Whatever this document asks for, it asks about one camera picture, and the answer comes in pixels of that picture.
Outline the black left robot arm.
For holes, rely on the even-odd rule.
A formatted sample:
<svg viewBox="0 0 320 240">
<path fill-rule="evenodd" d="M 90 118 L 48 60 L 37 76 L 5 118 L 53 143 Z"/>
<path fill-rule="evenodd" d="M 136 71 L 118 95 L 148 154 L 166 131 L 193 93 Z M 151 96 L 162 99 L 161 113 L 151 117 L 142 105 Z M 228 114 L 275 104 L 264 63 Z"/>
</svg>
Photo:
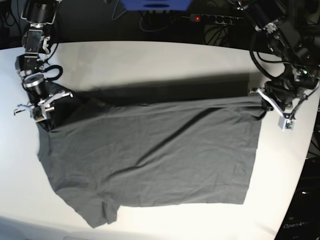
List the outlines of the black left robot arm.
<svg viewBox="0 0 320 240">
<path fill-rule="evenodd" d="M 284 110 L 293 100 L 303 101 L 306 90 L 313 90 L 320 80 L 318 48 L 309 37 L 303 36 L 287 18 L 285 8 L 276 0 L 232 0 L 252 23 L 255 33 L 250 39 L 249 54 L 257 69 L 269 80 L 265 94 Z M 269 50 L 281 60 L 284 71 L 273 76 L 259 63 L 255 50 L 258 36 L 264 36 Z"/>
</svg>

